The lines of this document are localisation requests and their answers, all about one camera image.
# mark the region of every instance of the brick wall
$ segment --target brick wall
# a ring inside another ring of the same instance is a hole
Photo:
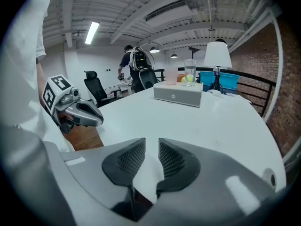
[[[301,47],[288,23],[279,16],[284,68],[282,83],[276,106],[269,118],[268,126],[275,135],[282,155],[286,154],[301,136]],[[233,70],[254,74],[276,82],[278,72],[278,45],[273,24],[267,25],[231,54]],[[263,89],[265,83],[239,78],[239,82]],[[266,92],[238,85],[238,90],[266,97]],[[264,100],[250,97],[254,103],[264,105]],[[262,108],[255,106],[258,112]]]

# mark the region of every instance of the pink cup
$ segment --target pink cup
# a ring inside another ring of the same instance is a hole
[[[168,85],[175,85],[178,78],[178,67],[167,67],[164,69],[165,79]]]

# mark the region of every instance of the ceiling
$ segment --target ceiling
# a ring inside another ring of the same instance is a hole
[[[94,41],[104,45],[151,42],[170,50],[222,38],[230,48],[271,5],[271,0],[51,0],[44,45],[75,47],[98,21]]]

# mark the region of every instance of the gray box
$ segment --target gray box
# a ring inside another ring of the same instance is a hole
[[[186,86],[185,83],[167,85],[165,81],[154,85],[154,97],[158,100],[200,107],[203,84]]]

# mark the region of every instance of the lamp stand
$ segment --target lamp stand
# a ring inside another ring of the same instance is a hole
[[[221,90],[221,84],[220,84],[220,66],[216,66],[216,74],[215,74],[215,80],[210,85],[209,89],[215,89],[220,91],[223,94],[223,89]]]

